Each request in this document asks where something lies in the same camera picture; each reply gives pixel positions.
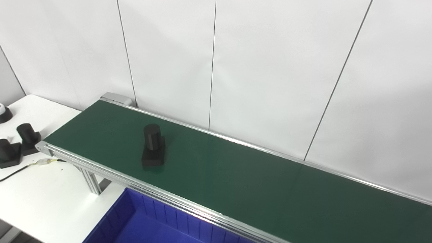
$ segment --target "white wall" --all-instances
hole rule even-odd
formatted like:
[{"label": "white wall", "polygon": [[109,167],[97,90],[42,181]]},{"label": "white wall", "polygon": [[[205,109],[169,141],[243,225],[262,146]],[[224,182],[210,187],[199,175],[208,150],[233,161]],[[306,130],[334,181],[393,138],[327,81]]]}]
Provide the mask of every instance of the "white wall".
[{"label": "white wall", "polygon": [[306,160],[432,201],[430,10],[373,2]]},{"label": "white wall", "polygon": [[85,109],[134,98],[115,0],[4,0],[0,43],[26,93]]},{"label": "white wall", "polygon": [[369,0],[218,0],[210,129],[304,158]]},{"label": "white wall", "polygon": [[24,92],[0,46],[0,103],[8,106],[23,96]]},{"label": "white wall", "polygon": [[208,128],[215,0],[119,0],[138,106]]}]

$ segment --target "blue storage bin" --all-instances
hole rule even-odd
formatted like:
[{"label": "blue storage bin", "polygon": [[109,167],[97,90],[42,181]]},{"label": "blue storage bin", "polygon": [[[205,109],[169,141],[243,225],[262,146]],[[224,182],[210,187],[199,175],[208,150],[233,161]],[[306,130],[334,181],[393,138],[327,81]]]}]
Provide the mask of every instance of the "blue storage bin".
[{"label": "blue storage bin", "polygon": [[84,243],[252,242],[126,188]]}]

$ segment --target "black cylinder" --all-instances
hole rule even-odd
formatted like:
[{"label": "black cylinder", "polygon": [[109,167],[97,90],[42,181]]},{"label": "black cylinder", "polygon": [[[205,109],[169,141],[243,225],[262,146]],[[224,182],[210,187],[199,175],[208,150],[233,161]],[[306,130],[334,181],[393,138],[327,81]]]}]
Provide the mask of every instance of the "black cylinder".
[{"label": "black cylinder", "polygon": [[0,139],[0,158],[11,160],[16,156],[16,151],[7,139]]},{"label": "black cylinder", "polygon": [[161,128],[157,124],[144,127],[144,139],[149,150],[158,150],[161,144]]},{"label": "black cylinder", "polygon": [[35,133],[35,131],[32,128],[32,125],[29,123],[24,123],[19,125],[16,130],[18,131],[18,134],[22,138],[23,143],[32,144],[37,142],[38,135]]},{"label": "black cylinder", "polygon": [[3,114],[0,114],[0,123],[7,122],[8,120],[12,119],[12,112],[9,108],[5,107],[5,112]]}]

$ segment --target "white tabletop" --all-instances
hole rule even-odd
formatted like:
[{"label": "white tabletop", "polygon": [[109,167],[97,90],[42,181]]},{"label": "white tabletop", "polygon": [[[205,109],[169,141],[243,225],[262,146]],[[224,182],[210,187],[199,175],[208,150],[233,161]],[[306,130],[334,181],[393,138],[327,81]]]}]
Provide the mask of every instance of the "white tabletop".
[{"label": "white tabletop", "polygon": [[[30,123],[42,139],[79,114],[64,105],[28,95],[8,106],[14,117],[0,124],[0,138],[20,142],[16,127]],[[0,179],[48,156],[23,157],[20,165],[0,169]],[[77,168],[65,162],[34,165],[0,182],[0,219],[44,243],[80,243],[124,190],[111,183],[97,196]]]}]

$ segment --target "black square base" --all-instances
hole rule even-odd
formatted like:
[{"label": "black square base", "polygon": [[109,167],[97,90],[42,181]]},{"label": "black square base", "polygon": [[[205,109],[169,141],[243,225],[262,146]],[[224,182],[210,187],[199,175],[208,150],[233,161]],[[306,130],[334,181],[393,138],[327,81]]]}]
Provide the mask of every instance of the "black square base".
[{"label": "black square base", "polygon": [[17,156],[15,156],[15,158],[13,158],[11,160],[3,160],[2,158],[0,158],[0,169],[19,165],[19,163],[21,163],[21,153],[20,153],[21,144],[16,143],[16,144],[11,144],[11,145],[12,145],[13,149],[16,151]]},{"label": "black square base", "polygon": [[160,166],[164,163],[165,157],[165,138],[161,137],[161,147],[158,150],[149,150],[144,147],[141,162],[144,167],[147,166]]},{"label": "black square base", "polygon": [[34,154],[34,153],[39,152],[39,151],[36,149],[35,145],[36,145],[38,142],[41,141],[41,133],[40,133],[40,132],[36,132],[36,135],[38,136],[38,139],[37,139],[36,142],[34,142],[34,143],[32,143],[32,144],[28,144],[28,143],[25,143],[24,141],[22,141],[21,154],[22,154],[23,156],[26,156],[26,155],[30,155],[30,154]]}]

